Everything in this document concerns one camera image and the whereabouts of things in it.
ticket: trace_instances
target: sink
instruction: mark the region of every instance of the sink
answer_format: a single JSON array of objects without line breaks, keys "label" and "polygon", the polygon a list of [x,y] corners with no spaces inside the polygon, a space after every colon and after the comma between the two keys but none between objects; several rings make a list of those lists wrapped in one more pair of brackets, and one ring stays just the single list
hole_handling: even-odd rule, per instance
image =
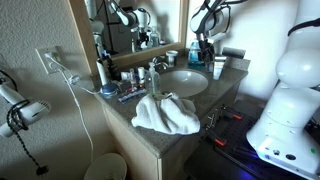
[{"label": "sink", "polygon": [[174,70],[160,74],[161,91],[174,92],[179,97],[189,97],[200,93],[208,86],[207,78],[191,70]]}]

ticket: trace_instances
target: cup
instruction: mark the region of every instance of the cup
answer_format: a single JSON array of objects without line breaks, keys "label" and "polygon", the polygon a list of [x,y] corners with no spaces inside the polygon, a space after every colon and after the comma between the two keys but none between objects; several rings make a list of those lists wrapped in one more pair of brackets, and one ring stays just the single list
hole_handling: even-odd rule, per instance
[{"label": "cup", "polygon": [[177,65],[177,56],[178,56],[178,51],[167,51],[167,61],[168,61],[168,66],[169,67],[174,67]]}]

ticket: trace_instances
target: faucet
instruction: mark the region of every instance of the faucet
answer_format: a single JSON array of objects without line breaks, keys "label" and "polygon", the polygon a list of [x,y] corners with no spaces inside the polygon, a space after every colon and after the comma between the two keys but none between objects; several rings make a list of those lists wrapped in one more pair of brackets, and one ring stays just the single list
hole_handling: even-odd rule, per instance
[{"label": "faucet", "polygon": [[161,65],[163,67],[163,69],[166,70],[169,67],[168,64],[165,63],[165,62],[158,62],[158,60],[159,60],[158,58],[159,57],[154,57],[152,59],[152,62],[154,63],[154,66],[156,67],[156,66]]}]

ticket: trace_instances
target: electrical outlet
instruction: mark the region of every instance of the electrical outlet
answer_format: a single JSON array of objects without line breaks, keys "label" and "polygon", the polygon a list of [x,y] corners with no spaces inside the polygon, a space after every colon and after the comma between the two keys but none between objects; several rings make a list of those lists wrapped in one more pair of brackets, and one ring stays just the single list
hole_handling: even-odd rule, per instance
[{"label": "electrical outlet", "polygon": [[61,59],[59,57],[59,52],[58,52],[58,49],[56,46],[47,47],[47,48],[37,48],[36,51],[38,53],[38,56],[42,62],[42,65],[44,66],[44,69],[46,70],[47,74],[53,74],[53,73],[59,72],[58,70],[51,69],[49,63],[51,63],[53,61],[50,59],[47,59],[46,56],[44,55],[47,52],[52,52],[53,56],[55,57],[55,60],[60,63]]}]

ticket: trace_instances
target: white towel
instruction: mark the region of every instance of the white towel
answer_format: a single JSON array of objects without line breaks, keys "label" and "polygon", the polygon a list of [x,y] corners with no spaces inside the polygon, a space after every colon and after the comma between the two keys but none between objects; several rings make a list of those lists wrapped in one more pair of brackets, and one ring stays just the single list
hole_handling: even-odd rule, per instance
[{"label": "white towel", "polygon": [[134,127],[141,126],[166,134],[193,134],[200,130],[193,102],[179,99],[175,94],[159,101],[148,94],[139,101],[136,111],[137,116],[131,121]]}]

